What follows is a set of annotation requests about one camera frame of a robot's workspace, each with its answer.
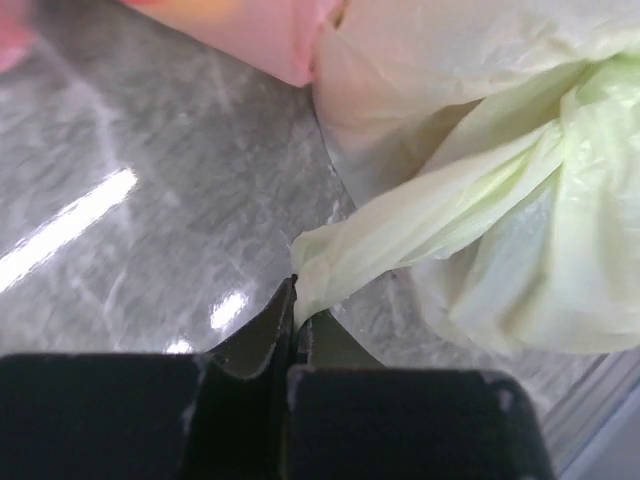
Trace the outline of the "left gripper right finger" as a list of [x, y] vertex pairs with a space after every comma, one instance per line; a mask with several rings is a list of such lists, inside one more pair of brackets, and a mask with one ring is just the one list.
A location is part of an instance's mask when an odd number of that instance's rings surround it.
[[290, 479], [550, 479], [534, 406], [511, 376], [388, 368], [331, 315], [298, 330], [287, 374]]

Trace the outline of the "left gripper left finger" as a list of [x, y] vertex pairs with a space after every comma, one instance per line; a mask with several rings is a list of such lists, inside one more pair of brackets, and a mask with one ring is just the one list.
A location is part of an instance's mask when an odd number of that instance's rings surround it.
[[276, 479], [294, 280], [200, 353], [1, 359], [5, 479]]

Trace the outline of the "green avocado-print plastic bag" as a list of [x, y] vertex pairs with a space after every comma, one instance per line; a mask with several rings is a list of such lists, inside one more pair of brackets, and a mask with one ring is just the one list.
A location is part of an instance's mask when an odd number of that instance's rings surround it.
[[460, 344], [638, 345], [637, 2], [350, 1], [315, 73], [356, 210], [294, 241], [298, 321], [400, 270]]

